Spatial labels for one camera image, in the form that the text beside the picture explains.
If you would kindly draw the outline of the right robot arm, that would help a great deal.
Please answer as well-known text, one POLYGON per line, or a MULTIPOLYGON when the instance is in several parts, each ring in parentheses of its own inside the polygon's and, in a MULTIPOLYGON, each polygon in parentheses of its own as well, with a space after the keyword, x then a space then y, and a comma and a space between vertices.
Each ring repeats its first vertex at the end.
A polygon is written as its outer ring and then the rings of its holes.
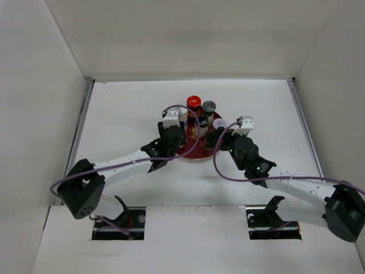
POLYGON ((244 172, 242 182, 279 191, 311 204, 290 203, 275 196, 265 208, 265 220, 276 226, 283 221, 302 221, 327 228, 338 238, 354 243, 364 228, 364 190, 342 180, 315 176, 295 176, 280 170, 277 164, 259 155, 253 140, 238 130, 219 127, 206 136, 206 146, 213 152, 227 151, 238 170, 244 172))

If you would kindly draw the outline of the clear lid white shaker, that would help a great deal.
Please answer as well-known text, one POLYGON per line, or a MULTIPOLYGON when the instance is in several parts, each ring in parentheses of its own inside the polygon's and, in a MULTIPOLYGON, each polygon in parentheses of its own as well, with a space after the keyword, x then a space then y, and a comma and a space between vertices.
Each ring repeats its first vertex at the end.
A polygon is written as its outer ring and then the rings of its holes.
POLYGON ((207 100, 202 103, 202 110, 208 117, 208 120, 213 120, 213 115, 216 110, 216 103, 212 100, 207 100))

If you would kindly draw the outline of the silver lid blue label bottle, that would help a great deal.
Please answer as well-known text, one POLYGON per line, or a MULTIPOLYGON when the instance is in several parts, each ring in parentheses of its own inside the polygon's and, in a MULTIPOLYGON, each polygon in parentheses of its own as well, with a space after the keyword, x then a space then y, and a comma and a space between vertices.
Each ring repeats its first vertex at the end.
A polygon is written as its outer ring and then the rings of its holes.
POLYGON ((188 120, 188 110, 185 107, 178 107, 179 111, 179 121, 187 122, 188 120))

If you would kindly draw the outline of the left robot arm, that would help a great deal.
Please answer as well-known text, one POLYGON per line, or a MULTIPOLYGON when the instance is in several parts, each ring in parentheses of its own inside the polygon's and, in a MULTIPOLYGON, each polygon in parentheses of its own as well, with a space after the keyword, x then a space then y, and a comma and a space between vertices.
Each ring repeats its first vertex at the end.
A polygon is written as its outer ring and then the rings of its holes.
POLYGON ((185 142, 183 122, 168 128, 159 122, 158 129, 159 138, 127 156, 95 164, 82 159, 74 165, 67 175, 72 178, 60 183, 56 193, 76 220, 95 215, 107 218, 114 227, 126 225, 125 203, 103 192, 124 179, 159 170, 167 165, 169 158, 175 157, 185 142))

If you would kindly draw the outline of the white lid spice jar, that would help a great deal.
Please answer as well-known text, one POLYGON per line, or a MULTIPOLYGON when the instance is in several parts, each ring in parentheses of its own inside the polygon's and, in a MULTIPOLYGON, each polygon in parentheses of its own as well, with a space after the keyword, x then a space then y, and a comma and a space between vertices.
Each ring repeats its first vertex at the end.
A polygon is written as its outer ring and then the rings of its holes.
POLYGON ((224 119, 217 118, 213 121, 212 127, 213 127, 214 130, 217 130, 220 127, 226 128, 227 124, 226 124, 226 121, 224 119))

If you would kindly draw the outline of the black lid pepper shaker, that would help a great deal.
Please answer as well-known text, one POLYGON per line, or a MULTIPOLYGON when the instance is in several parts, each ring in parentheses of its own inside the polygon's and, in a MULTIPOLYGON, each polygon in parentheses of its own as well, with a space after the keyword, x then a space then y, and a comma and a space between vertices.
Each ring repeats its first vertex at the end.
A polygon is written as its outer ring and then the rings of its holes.
POLYGON ((206 151, 211 151, 214 147, 214 138, 211 136, 206 136, 204 149, 206 151))

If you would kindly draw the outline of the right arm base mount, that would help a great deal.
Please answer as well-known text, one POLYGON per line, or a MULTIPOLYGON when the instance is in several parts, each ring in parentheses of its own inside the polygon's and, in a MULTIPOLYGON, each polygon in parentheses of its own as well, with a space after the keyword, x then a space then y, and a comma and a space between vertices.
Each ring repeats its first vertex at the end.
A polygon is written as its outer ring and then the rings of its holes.
POLYGON ((283 196, 274 196, 266 205, 245 208, 250 240, 301 240, 297 221, 284 221, 277 214, 283 196))

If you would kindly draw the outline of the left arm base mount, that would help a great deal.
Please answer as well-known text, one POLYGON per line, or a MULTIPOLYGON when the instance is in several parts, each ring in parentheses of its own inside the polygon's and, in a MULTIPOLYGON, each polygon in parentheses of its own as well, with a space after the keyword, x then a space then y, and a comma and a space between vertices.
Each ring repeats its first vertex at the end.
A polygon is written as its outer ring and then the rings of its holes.
POLYGON ((129 207, 118 196, 115 195, 117 204, 121 206, 121 213, 115 220, 100 220, 95 215, 89 218, 94 221, 92 232, 92 240, 144 240, 146 208, 145 207, 129 207))

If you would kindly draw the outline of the black knob white grinder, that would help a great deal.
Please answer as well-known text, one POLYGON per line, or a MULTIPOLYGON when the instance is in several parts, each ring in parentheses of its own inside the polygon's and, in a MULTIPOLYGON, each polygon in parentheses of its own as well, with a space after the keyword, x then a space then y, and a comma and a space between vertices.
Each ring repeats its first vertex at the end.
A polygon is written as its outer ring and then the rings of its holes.
POLYGON ((196 123, 196 133, 199 138, 206 136, 209 129, 209 119, 205 114, 198 116, 198 123, 196 123))

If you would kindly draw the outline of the red lid chili sauce jar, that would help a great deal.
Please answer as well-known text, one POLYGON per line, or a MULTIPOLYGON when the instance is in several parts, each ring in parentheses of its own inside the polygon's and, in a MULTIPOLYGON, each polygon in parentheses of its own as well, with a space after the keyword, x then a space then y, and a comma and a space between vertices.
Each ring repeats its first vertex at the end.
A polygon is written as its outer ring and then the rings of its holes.
POLYGON ((187 108, 192 110, 196 116, 199 116, 201 113, 201 105, 201 98, 197 95, 191 95, 186 100, 187 108))

